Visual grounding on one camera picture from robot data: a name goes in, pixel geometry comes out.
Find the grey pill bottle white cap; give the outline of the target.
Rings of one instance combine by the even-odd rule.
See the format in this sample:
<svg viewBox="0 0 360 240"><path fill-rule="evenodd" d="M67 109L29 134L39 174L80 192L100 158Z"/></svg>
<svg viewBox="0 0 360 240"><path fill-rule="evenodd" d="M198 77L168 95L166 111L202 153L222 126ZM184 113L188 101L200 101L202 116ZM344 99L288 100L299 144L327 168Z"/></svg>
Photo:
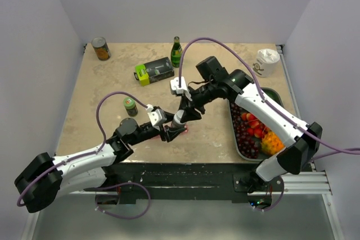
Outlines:
<svg viewBox="0 0 360 240"><path fill-rule="evenodd" d="M178 110L173 117L172 123L171 123L171 127L172 128L185 128L187 129L187 124L181 122L181 118L184 114L184 110Z"/></svg>

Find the pink weekly pill organizer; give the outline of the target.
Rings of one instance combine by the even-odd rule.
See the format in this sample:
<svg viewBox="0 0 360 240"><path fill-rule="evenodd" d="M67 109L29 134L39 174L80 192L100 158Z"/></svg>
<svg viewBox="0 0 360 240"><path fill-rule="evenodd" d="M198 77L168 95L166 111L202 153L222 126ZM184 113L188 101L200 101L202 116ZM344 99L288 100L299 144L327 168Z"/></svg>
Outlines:
<svg viewBox="0 0 360 240"><path fill-rule="evenodd" d="M185 134L187 134L188 133L188 129L186 129L185 131L183 131L181 134L179 134L179 136L183 136L183 135L185 135ZM157 136L155 136L155 137L153 137L153 138L151 138L151 140L161 140L161 136L160 135L157 135Z"/></svg>

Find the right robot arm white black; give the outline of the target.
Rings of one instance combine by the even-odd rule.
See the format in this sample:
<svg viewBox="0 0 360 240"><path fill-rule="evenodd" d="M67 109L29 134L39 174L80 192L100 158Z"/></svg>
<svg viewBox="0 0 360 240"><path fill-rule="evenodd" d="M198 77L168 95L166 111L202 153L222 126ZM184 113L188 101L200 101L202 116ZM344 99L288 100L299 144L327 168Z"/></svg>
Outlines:
<svg viewBox="0 0 360 240"><path fill-rule="evenodd" d="M182 98L174 123L183 125L200 120L206 104L217 98L227 99L257 117L285 146L257 166L250 178L251 186L263 191L275 177L299 174L319 149L322 127L317 123L307 124L286 111L258 89L242 70L228 73L214 56L201 61L196 68L205 81L201 87L189 88L184 77L170 81L171 93Z"/></svg>

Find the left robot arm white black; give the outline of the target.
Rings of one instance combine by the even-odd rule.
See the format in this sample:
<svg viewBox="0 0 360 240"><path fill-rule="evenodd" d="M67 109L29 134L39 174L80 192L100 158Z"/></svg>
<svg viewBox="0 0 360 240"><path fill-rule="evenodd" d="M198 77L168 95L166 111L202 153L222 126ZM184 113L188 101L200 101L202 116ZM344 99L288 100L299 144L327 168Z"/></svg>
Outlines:
<svg viewBox="0 0 360 240"><path fill-rule="evenodd" d="M123 119L113 135L99 146L77 154L51 157L47 152L38 154L15 179L19 191L17 205L25 206L29 213L49 206L61 192L83 184L91 170L102 169L127 159L132 146L159 136L170 142L185 131L181 121L183 110L176 114L159 108L148 113L149 121L139 125L134 118Z"/></svg>

